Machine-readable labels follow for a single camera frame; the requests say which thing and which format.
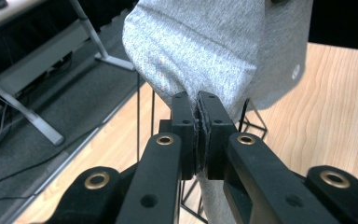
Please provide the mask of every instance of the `gray fabric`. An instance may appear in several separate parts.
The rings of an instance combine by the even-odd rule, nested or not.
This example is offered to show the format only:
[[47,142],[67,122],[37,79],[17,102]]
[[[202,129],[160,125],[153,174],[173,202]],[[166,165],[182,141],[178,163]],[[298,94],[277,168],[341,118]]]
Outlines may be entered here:
[[[141,0],[124,24],[123,43],[136,69],[156,93],[186,91],[219,96],[238,120],[251,97],[267,108],[301,79],[312,0]],[[211,223],[233,222],[222,181],[198,175]]]

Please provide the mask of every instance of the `white plastic piece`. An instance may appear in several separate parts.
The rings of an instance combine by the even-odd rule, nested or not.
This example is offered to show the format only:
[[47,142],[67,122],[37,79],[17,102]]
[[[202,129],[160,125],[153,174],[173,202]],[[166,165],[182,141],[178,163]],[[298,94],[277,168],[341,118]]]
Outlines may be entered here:
[[41,132],[54,146],[60,145],[64,137],[60,135],[55,129],[53,129],[47,122],[36,115],[36,119],[30,120],[32,124]]
[[119,59],[119,58],[115,58],[115,57],[112,57],[112,56],[107,56],[107,57],[103,58],[103,57],[101,57],[100,53],[97,53],[95,55],[95,58],[98,59],[98,60],[103,61],[104,63],[110,63],[112,65],[116,65],[116,66],[128,69],[130,71],[135,70],[135,67],[133,66],[132,63],[130,63],[128,61],[125,61],[125,60],[122,60],[122,59]]

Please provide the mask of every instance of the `gray carpet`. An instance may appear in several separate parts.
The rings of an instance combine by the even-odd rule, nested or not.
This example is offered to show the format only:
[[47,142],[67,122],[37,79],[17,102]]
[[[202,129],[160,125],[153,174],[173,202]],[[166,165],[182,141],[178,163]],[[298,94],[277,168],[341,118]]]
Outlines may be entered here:
[[[127,59],[121,43],[125,14],[100,32],[109,54],[122,59]],[[48,77],[24,97],[30,108],[64,135],[65,142],[53,146],[26,119],[11,127],[0,143],[0,179],[57,156],[0,182],[0,223],[10,221],[92,130],[135,93],[136,72],[98,62],[93,58],[95,52],[93,44],[87,42],[74,52],[61,73]],[[4,199],[17,197],[25,199]]]

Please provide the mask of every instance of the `black cable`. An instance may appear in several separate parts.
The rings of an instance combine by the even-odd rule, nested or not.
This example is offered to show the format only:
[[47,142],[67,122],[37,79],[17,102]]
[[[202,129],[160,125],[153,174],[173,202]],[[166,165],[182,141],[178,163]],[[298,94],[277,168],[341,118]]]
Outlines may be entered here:
[[31,195],[24,196],[24,197],[2,197],[2,198],[0,198],[0,202],[5,201],[5,200],[29,199],[31,197],[39,195],[39,193],[31,194]]
[[[76,142],[76,141],[79,140],[80,138],[84,137],[85,135],[87,135],[87,134],[89,134],[89,133],[92,133],[94,130],[96,130],[96,129],[102,127],[102,126],[104,126],[104,124],[105,124],[105,123],[101,123],[101,124],[99,124],[99,125],[93,127],[92,129],[86,131],[85,133],[82,133],[82,134],[79,135],[77,138],[75,138],[74,140],[72,140],[72,142],[68,143],[68,145],[66,145],[65,147],[63,147],[61,150],[59,150],[58,152],[56,152],[55,154],[53,154],[53,155],[50,156],[49,158],[47,158],[47,159],[45,159],[45,160],[43,160],[43,161],[40,161],[40,162],[38,162],[38,163],[36,163],[36,164],[34,164],[34,165],[28,166],[28,167],[26,167],[26,168],[24,168],[24,169],[21,169],[21,170],[19,170],[19,171],[17,171],[17,172],[14,172],[14,173],[12,173],[11,175],[7,175],[7,176],[5,176],[5,177],[0,178],[0,183],[3,182],[3,181],[5,181],[5,180],[7,180],[7,179],[10,179],[11,177],[13,177],[13,176],[15,176],[15,175],[20,175],[20,174],[22,174],[22,173],[24,173],[24,172],[26,172],[26,171],[28,171],[28,170],[31,170],[31,169],[33,169],[33,168],[35,168],[35,167],[38,167],[38,166],[40,166],[40,165],[42,165],[42,164],[44,164],[44,163],[46,163],[46,162],[48,162],[48,161],[53,160],[54,158],[56,158],[57,156],[59,156],[62,152],[64,152],[68,147],[70,147],[74,142]],[[3,197],[3,198],[0,198],[0,201],[10,200],[10,199],[28,199],[28,198],[33,197],[33,196],[34,196],[34,194],[33,194],[33,195],[30,195],[30,196],[28,196],[28,197]]]

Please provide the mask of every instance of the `black wire frame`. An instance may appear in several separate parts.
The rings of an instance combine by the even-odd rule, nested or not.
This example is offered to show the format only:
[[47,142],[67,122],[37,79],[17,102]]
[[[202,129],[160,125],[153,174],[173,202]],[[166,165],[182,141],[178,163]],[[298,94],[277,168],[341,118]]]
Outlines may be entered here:
[[[137,88],[138,88],[138,91],[137,91],[137,161],[139,161],[140,160],[140,109],[141,109],[140,108],[140,88],[141,88],[141,84],[140,84],[140,75],[139,75],[139,73],[138,73]],[[151,111],[152,112],[151,112],[151,133],[150,133],[151,136],[153,136],[153,134],[154,134],[155,101],[156,101],[156,93],[154,91],[152,91],[152,105],[151,105]],[[246,112],[249,109],[249,105],[252,107],[252,110],[255,112],[255,114],[256,114],[257,118],[259,119],[259,121],[261,122],[262,126],[253,124],[246,117]],[[238,131],[240,133],[242,133],[243,125],[244,125],[244,130],[243,130],[244,133],[248,132],[248,130],[251,127],[261,131],[262,136],[260,138],[263,139],[263,140],[264,140],[264,138],[266,137],[266,135],[267,135],[267,133],[269,131],[265,121],[261,118],[260,114],[257,111],[257,108],[255,107],[255,104],[253,103],[253,101],[250,98],[246,99],[244,104],[243,104],[243,108],[242,108],[242,112],[241,112],[240,124],[239,124],[239,128],[238,128]],[[199,181],[197,179],[194,180],[187,192],[185,192],[185,186],[186,186],[186,182],[182,181],[181,186],[180,186],[180,191],[181,191],[180,205],[181,205],[181,207],[183,209],[185,209],[189,214],[191,214],[192,216],[194,216],[195,218],[200,220],[201,222],[208,223],[208,220],[202,216],[202,213],[203,213],[202,196],[200,196],[199,206],[198,206],[197,211],[193,211],[191,208],[189,208],[186,205],[186,201],[187,201],[187,199],[189,197],[191,197],[195,187],[199,186]]]

